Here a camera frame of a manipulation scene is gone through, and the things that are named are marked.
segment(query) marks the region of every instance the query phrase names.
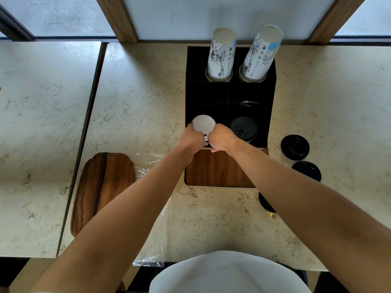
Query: forearm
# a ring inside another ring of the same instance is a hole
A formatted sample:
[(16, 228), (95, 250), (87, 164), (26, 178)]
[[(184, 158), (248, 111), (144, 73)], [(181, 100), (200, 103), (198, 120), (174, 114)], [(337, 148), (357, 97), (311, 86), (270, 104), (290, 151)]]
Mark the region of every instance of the forearm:
[(191, 158), (186, 149), (174, 149), (111, 201), (82, 229), (32, 292), (114, 292)]
[[(370, 274), (380, 277), (391, 272), (388, 228), (339, 193), (248, 143), (235, 140), (227, 152), (295, 235), (345, 285), (356, 286), (360, 283), (357, 278), (366, 280)], [(356, 276), (355, 284), (346, 278), (347, 271)], [(362, 290), (368, 291), (368, 285), (372, 284), (361, 284)]]

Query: black organizer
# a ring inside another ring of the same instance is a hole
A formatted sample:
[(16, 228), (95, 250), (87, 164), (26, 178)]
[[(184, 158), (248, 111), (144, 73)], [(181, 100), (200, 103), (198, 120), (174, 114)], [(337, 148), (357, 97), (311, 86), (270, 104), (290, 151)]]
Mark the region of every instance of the black organizer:
[[(209, 49), (209, 47), (200, 46), (187, 48), (186, 125), (200, 114), (209, 115), (217, 123), (228, 127), (235, 118), (247, 116), (253, 119), (258, 126), (257, 136), (250, 144), (258, 148), (266, 148), (276, 88), (275, 61), (273, 60), (264, 81), (259, 83), (243, 82), (239, 76), (239, 68), (249, 48), (237, 47), (231, 80), (229, 82), (210, 82), (205, 76)], [(258, 104), (249, 103), (250, 107), (243, 107), (239, 105), (243, 101), (257, 102)]]

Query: wood grain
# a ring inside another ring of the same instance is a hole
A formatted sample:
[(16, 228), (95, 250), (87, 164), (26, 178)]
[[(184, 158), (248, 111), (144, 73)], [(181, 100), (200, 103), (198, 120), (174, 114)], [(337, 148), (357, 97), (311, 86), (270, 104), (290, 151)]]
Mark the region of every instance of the wood grain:
[(77, 236), (97, 212), (134, 181), (134, 164), (127, 155), (95, 154), (81, 172), (71, 218), (71, 234)]
[(316, 26), (307, 44), (325, 45), (335, 36), (365, 0), (335, 0)]
[(186, 167), (185, 182), (191, 186), (255, 188), (235, 159), (224, 151), (198, 151)]
[(119, 42), (137, 43), (137, 33), (124, 0), (96, 0)]

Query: clothing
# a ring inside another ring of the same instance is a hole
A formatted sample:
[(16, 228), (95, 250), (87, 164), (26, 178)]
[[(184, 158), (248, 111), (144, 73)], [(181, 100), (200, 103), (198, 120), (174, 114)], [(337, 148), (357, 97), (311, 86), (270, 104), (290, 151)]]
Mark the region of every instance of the clothing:
[(176, 263), (151, 282), (150, 293), (311, 291), (290, 269), (262, 257), (216, 251)]

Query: plastic packet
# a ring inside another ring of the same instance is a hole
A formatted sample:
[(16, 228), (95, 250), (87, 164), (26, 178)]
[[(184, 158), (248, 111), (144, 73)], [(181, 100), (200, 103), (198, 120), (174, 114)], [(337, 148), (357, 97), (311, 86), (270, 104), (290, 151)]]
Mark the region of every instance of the plastic packet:
[[(140, 165), (140, 167), (134, 167), (136, 180), (144, 177), (163, 157), (164, 155), (162, 154), (137, 153), (133, 160), (134, 164)], [(156, 219), (147, 241), (133, 262), (134, 266), (164, 266), (164, 250), (167, 245), (167, 213), (169, 201)]]

